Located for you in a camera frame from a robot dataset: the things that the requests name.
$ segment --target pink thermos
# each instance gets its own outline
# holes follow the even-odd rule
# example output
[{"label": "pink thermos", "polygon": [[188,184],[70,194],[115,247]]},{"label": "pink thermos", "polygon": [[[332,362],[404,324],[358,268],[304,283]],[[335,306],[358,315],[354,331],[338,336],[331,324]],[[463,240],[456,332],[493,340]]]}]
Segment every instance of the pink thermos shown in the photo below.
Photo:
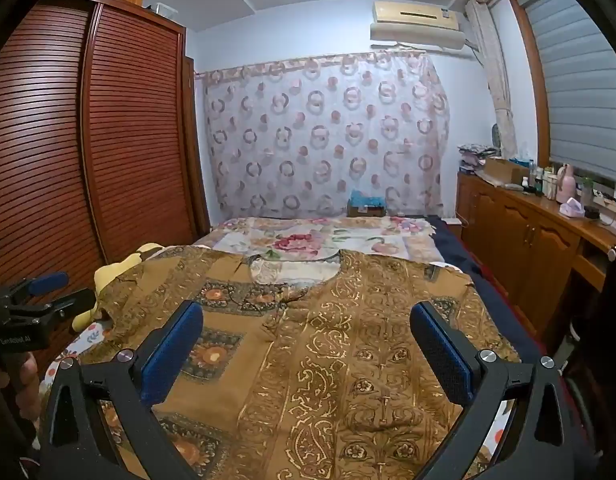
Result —
[{"label": "pink thermos", "polygon": [[573,176],[575,169],[571,164],[565,164],[557,172],[557,202],[563,204],[569,198],[574,198],[577,185]]}]

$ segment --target air conditioner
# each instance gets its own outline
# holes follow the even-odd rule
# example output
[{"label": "air conditioner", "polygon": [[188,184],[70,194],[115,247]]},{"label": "air conditioner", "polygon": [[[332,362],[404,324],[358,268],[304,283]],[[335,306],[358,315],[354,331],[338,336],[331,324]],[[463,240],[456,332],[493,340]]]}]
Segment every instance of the air conditioner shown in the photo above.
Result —
[{"label": "air conditioner", "polygon": [[370,25],[371,40],[432,44],[461,50],[466,35],[459,30],[457,16],[441,7],[375,2],[374,23]]}]

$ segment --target wooden window frame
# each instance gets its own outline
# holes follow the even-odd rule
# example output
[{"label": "wooden window frame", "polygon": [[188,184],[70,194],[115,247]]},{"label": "wooden window frame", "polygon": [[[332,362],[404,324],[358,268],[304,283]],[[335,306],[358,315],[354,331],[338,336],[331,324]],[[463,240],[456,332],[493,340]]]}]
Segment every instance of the wooden window frame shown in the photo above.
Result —
[{"label": "wooden window frame", "polygon": [[533,79],[534,107],[537,115],[537,164],[545,167],[550,164],[550,116],[544,68],[539,58],[539,48],[526,10],[519,5],[518,0],[510,0],[510,4],[515,11],[521,36],[524,39],[530,64],[530,75]]}]

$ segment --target wooden desk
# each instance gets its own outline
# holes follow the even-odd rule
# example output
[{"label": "wooden desk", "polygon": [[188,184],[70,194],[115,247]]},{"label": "wooden desk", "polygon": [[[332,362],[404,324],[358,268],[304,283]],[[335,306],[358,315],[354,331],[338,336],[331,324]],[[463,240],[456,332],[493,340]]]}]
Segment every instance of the wooden desk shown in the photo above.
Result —
[{"label": "wooden desk", "polygon": [[461,239],[505,291],[529,332],[558,338],[560,306],[576,272],[601,291],[616,236],[598,221],[570,219],[546,198],[491,186],[459,173]]}]

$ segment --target wooden countertop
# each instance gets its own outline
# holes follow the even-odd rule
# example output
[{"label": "wooden countertop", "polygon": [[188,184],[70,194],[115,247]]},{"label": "wooden countertop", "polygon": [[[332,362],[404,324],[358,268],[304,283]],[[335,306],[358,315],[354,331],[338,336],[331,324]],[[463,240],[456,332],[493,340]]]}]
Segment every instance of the wooden countertop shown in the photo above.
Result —
[{"label": "wooden countertop", "polygon": [[[488,184],[488,182],[478,176],[474,176],[474,178],[480,180],[484,184]],[[555,200],[548,200],[546,197],[538,197],[537,195],[522,191],[512,191],[502,187],[499,187],[498,190],[512,200],[549,216],[551,220],[563,225],[566,229],[578,234],[582,238],[585,238],[605,253],[616,245],[616,236],[600,225],[597,220],[590,220],[588,218],[568,218],[563,216],[559,213],[560,204]]]}]

